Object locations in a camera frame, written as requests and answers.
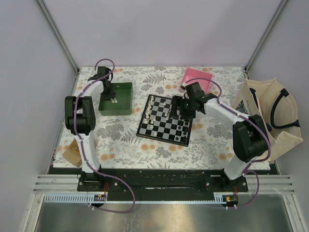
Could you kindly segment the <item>black white chess board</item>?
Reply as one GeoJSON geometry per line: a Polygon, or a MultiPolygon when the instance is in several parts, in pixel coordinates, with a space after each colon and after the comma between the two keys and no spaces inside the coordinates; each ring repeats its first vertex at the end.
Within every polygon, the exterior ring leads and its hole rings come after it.
{"type": "Polygon", "coordinates": [[[192,119],[169,117],[172,98],[149,95],[136,135],[180,146],[189,146],[192,119]]]}

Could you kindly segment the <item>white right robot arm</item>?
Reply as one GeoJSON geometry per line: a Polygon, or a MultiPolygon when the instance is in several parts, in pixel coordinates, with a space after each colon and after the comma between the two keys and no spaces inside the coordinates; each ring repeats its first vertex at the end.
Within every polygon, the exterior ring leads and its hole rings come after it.
{"type": "Polygon", "coordinates": [[[169,116],[175,119],[193,119],[197,112],[211,116],[232,130],[234,156],[223,169],[220,187],[231,191],[237,179],[244,176],[250,165],[258,162],[259,156],[271,152],[263,119],[241,113],[220,102],[219,96],[206,94],[198,82],[184,85],[183,96],[172,97],[169,116]]]}

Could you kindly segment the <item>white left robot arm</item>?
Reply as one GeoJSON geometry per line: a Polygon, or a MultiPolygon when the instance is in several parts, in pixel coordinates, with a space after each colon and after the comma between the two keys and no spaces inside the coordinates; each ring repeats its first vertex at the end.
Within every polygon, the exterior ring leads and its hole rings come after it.
{"type": "Polygon", "coordinates": [[[65,126],[74,135],[82,157],[81,182],[88,182],[94,191],[103,189],[106,175],[101,172],[95,150],[93,130],[96,126],[96,115],[93,100],[101,95],[105,101],[117,102],[112,79],[110,68],[99,67],[77,96],[65,98],[65,126]]]}

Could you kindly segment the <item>green plastic tray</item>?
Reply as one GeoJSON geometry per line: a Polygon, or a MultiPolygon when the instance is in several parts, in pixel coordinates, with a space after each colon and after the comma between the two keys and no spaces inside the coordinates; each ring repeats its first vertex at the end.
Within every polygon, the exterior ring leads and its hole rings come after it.
{"type": "Polygon", "coordinates": [[[98,110],[102,116],[129,116],[132,110],[132,82],[111,83],[115,96],[107,99],[101,94],[98,110]]]}

